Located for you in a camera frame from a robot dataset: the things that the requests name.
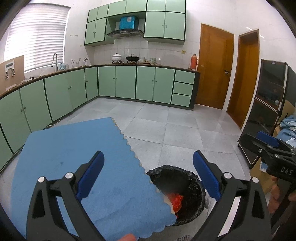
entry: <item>window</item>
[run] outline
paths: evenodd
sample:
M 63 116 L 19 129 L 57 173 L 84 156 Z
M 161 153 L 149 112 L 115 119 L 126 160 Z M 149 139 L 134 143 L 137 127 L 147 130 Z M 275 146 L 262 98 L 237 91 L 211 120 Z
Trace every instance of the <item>window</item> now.
M 64 38 L 69 8 L 52 4 L 28 4 L 11 23 L 4 60 L 25 56 L 25 71 L 58 63 L 64 58 Z

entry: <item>metal screw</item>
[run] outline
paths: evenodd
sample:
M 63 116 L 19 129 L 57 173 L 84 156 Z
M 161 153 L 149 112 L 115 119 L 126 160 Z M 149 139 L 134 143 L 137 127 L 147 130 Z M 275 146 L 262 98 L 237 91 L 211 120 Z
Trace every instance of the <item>metal screw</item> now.
M 72 172 L 67 172 L 65 175 L 65 178 L 70 179 L 73 177 L 73 173 Z
M 39 183 L 42 183 L 42 182 L 44 182 L 44 180 L 45 180 L 45 178 L 44 178 L 44 177 L 39 177 L 39 178 L 38 178 L 38 182 L 39 182 Z
M 252 181 L 255 182 L 255 183 L 258 183 L 259 182 L 259 179 L 257 177 L 253 177 L 252 178 Z
M 224 173 L 224 177 L 227 179 L 232 178 L 232 175 L 229 172 Z

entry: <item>countertop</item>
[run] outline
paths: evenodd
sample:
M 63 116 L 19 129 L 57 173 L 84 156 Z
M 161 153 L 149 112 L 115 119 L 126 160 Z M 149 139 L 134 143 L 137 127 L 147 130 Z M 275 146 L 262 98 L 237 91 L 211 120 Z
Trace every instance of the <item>countertop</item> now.
M 26 85 L 32 84 L 38 80 L 42 80 L 42 79 L 45 79 L 45 78 L 48 78 L 51 76 L 55 76 L 57 74 L 63 74 L 63 73 L 67 73 L 67 72 L 74 71 L 74 70 L 86 69 L 86 68 L 92 68 L 92 67 L 103 67 L 103 66 L 147 66 L 147 67 L 160 67 L 160 68 L 176 69 L 176 70 L 182 70 L 182 71 L 187 71 L 187 72 L 191 72 L 191 73 L 197 73 L 197 71 L 194 71 L 194 70 L 188 70 L 188 69 L 171 67 L 171 66 L 164 66 L 164 65 L 158 65 L 158 64 L 100 64 L 100 65 L 81 66 L 81 67 L 75 67 L 75 68 L 71 68 L 71 69 L 66 69 L 66 70 L 54 72 L 54 73 L 47 74 L 47 75 L 42 75 L 41 77 L 38 77 L 38 78 L 35 78 L 32 80 L 28 80 L 27 82 L 21 83 L 18 86 L 13 87 L 10 90 L 0 94 L 0 99 L 9 95 L 13 91 L 18 90 Z

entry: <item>faucet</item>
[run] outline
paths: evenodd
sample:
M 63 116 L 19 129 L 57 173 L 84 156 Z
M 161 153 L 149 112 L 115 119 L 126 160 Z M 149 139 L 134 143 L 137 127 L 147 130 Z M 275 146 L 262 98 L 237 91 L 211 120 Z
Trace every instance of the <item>faucet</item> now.
M 52 67 L 54 66 L 54 56 L 53 56 L 53 59 L 52 59 Z

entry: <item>black trash bag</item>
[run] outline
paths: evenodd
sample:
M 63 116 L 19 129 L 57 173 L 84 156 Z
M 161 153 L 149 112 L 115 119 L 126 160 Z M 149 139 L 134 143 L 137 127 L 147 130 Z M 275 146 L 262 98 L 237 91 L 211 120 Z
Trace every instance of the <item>black trash bag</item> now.
M 184 196 L 178 219 L 173 226 L 190 223 L 204 210 L 205 189 L 197 175 L 184 169 L 164 165 L 147 172 L 151 181 L 163 192 Z

